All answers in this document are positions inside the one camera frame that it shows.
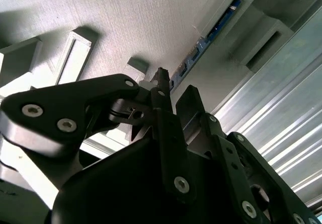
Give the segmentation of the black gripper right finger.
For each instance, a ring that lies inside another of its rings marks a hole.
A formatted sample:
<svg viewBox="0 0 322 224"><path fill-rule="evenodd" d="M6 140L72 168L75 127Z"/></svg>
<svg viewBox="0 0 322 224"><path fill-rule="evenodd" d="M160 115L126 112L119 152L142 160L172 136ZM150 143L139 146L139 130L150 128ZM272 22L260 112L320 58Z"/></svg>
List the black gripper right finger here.
<svg viewBox="0 0 322 224"><path fill-rule="evenodd" d="M253 145L225 134L188 86L176 103L206 220L218 223L318 223Z"/></svg>

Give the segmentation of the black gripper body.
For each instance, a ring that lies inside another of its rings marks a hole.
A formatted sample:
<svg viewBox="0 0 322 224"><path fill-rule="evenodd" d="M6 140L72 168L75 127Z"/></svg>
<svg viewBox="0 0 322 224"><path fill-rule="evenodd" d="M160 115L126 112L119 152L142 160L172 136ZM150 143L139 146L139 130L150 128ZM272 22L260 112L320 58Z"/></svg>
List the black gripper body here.
<svg viewBox="0 0 322 224"><path fill-rule="evenodd" d="M159 152L141 140L71 177L60 190L52 223L233 223L223 174L216 162L189 153L197 189L192 204L163 188Z"/></svg>

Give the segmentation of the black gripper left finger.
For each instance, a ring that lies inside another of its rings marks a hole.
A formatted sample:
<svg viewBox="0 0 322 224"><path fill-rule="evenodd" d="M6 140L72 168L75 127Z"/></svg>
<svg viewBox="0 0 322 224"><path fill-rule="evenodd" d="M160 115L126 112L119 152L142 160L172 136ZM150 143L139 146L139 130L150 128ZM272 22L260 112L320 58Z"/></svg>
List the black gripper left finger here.
<svg viewBox="0 0 322 224"><path fill-rule="evenodd" d="M121 123L131 125L132 143L82 168L82 142ZM147 184L178 203L196 197L179 118L170 100L167 70L155 73L151 89L124 74L12 94L1 103L1 161L16 169L46 204L66 185L112 182L134 186L141 171Z"/></svg>

